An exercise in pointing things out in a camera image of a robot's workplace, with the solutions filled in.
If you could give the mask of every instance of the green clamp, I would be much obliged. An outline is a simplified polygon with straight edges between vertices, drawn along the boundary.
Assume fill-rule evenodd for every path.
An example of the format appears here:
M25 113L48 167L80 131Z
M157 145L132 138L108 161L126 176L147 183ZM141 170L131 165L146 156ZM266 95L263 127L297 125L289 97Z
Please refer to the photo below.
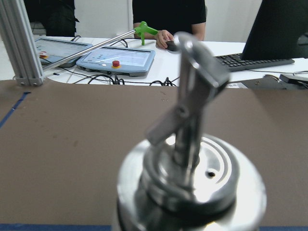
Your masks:
M158 33L158 30L148 27L145 21L142 21L138 27L134 28L134 30L136 31L136 34L141 38L142 45L144 45L144 33L149 33L151 35L156 35Z

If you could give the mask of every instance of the black mouse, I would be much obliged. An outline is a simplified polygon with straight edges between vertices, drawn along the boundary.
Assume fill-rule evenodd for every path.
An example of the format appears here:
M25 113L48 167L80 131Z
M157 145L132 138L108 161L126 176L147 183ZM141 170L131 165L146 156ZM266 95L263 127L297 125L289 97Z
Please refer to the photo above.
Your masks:
M167 41L166 44L167 44L168 51L178 51L179 50L177 45L174 44L174 41Z

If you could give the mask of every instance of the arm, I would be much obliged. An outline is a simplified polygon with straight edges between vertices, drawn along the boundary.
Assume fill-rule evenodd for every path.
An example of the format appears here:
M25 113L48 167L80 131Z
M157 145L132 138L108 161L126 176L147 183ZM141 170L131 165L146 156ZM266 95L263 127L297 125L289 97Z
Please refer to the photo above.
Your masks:
M205 38L205 23L192 24L192 34L199 41L203 41Z
M140 23L134 23L134 28L139 26ZM145 39L155 39L157 47L161 49L166 49L167 44L166 41L173 40L172 34L170 34L167 30L159 30L157 35L151 35L149 33L144 34Z

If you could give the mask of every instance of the black keyboard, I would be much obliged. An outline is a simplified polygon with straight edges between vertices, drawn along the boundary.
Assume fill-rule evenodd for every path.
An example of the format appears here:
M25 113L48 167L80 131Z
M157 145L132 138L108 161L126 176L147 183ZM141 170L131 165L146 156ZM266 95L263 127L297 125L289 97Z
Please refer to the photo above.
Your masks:
M293 59L273 59L273 60L242 60L241 53L239 54L228 54L222 56L216 56L222 65L229 68L231 72L233 71L244 71L249 69L257 69L269 66L280 66L285 64L294 63Z

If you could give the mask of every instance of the computer monitor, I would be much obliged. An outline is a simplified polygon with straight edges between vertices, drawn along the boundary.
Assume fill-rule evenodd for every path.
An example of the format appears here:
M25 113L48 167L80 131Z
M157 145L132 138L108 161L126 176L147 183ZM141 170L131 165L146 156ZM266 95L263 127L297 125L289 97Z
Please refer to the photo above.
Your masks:
M263 0L241 59L308 58L308 0Z

